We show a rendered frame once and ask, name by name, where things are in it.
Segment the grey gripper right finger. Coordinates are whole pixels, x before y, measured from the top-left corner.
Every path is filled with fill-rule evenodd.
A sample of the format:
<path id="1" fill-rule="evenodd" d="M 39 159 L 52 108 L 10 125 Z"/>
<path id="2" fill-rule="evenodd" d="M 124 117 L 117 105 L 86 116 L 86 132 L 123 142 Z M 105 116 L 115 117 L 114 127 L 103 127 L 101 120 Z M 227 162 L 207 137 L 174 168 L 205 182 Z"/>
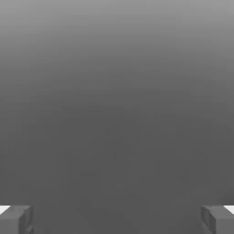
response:
<path id="1" fill-rule="evenodd" d="M 234 234 L 234 205 L 201 206 L 203 234 Z"/>

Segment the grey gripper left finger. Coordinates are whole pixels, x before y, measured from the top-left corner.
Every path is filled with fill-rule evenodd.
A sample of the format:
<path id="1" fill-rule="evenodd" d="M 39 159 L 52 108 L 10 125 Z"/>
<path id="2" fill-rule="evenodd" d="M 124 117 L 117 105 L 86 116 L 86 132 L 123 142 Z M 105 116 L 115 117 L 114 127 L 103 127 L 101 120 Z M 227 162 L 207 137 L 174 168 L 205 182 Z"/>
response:
<path id="1" fill-rule="evenodd" d="M 0 234 L 34 234 L 34 208 L 0 205 Z"/>

